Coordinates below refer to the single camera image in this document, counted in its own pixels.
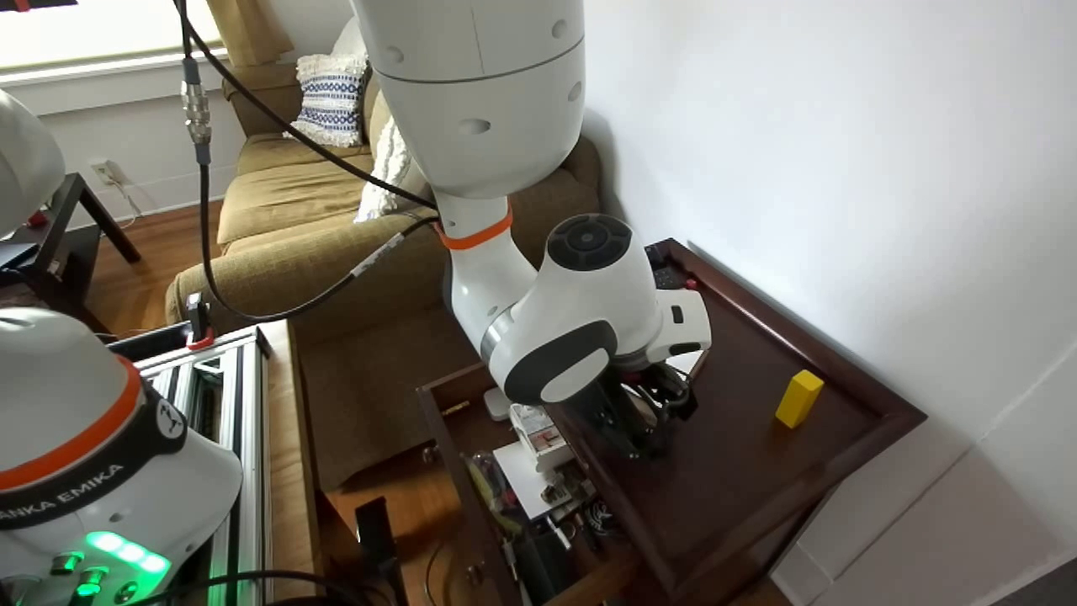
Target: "wooden floor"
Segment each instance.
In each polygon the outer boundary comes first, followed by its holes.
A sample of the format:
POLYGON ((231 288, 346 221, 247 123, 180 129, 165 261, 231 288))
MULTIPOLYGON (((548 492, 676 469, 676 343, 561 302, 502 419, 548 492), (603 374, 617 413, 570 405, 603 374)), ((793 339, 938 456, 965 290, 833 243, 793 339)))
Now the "wooden floor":
MULTIPOLYGON (((127 267, 106 243, 97 249, 95 284, 86 290, 86 309, 115 336, 143 335, 165 328, 165 290, 177 268, 199 262, 199 211, 165 211, 143 217, 133 225, 125 225, 127 240, 140 254, 140 262, 127 267)), ((404 456, 382 470, 362 476, 343 492, 328 492, 336 516, 353 530, 353 510, 386 499, 390 524, 398 534, 406 603, 469 603, 469 587, 443 584, 459 579, 461 565, 454 559, 459 533, 459 499, 441 470, 424 451, 404 456)), ((738 606, 787 606, 787 598, 764 584, 746 596, 732 598, 738 606)))

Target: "yellow block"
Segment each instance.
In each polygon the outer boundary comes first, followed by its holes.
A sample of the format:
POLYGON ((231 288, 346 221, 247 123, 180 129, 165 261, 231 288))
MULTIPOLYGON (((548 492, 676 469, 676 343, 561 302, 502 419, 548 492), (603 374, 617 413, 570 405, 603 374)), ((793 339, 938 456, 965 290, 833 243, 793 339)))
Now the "yellow block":
POLYGON ((785 424, 785 427, 797 427, 805 424, 805 419, 812 413, 819 395, 820 395, 825 382, 812 371, 797 371, 787 387, 785 387, 785 399, 775 412, 775 419, 785 424))

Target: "window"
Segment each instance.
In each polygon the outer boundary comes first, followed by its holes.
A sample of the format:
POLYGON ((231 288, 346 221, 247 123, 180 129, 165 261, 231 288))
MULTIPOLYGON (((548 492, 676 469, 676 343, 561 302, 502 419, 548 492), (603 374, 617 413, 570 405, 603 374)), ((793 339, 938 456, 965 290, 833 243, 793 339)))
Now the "window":
MULTIPOLYGON (((205 40, 220 40, 205 0, 190 0, 187 15, 205 40)), ((177 50, 173 0, 77 0, 0 15, 0 74, 167 50, 177 50)))

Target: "beige couch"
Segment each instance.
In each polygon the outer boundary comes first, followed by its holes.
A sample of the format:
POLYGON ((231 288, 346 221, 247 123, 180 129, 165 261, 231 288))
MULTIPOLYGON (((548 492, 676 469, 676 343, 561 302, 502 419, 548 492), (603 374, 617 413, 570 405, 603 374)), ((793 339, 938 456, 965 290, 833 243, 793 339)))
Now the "beige couch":
MULTIPOLYGON (((278 115, 297 115, 300 89, 289 64, 239 78, 278 115)), ((353 225, 362 190, 353 176, 282 139, 247 102, 231 99, 231 109, 250 139, 221 200, 212 261, 231 307, 289 309, 413 221, 413 217, 382 217, 353 225)), ((382 105, 372 96, 367 96, 367 119, 367 132, 378 136, 382 105)), ((370 169, 370 150, 346 150, 343 157, 370 169)), ((554 221, 603 204, 600 183, 594 150, 580 143, 561 169, 512 196, 515 240, 529 261, 538 262, 554 221)), ((428 440, 409 391, 473 360, 443 309, 443 267, 441 243, 420 229, 343 294, 289 320, 322 487, 428 440)), ((187 294, 207 295, 199 267, 175 277, 165 295, 173 320, 187 294)), ((243 328, 220 302, 212 325, 243 328)))

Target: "orange ring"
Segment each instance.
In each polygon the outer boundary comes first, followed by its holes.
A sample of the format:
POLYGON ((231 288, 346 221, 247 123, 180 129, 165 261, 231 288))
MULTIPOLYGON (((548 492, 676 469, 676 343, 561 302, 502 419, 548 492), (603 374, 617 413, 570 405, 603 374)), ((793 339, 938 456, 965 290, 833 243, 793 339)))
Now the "orange ring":
POLYGON ((121 360, 121 364, 127 371, 127 385, 115 399, 115 405, 90 427, 73 435, 70 440, 56 446, 54 451, 0 470, 0 492, 27 487, 40 479, 50 479, 50 476, 77 464, 84 456, 90 456, 97 446, 105 446, 115 431, 121 431, 127 424, 127 419, 133 413, 137 395, 140 395, 140 376, 127 360, 121 360))
POLYGON ((470 231, 470 235, 465 235, 465 240, 450 240, 450 235, 443 235, 441 229, 438 229, 438 235, 441 235, 441 246, 443 246, 443 249, 473 249, 473 246, 486 246, 486 243, 499 240, 499 235, 508 231, 508 229, 512 229, 512 211, 506 211, 493 225, 477 229, 477 231, 470 231))

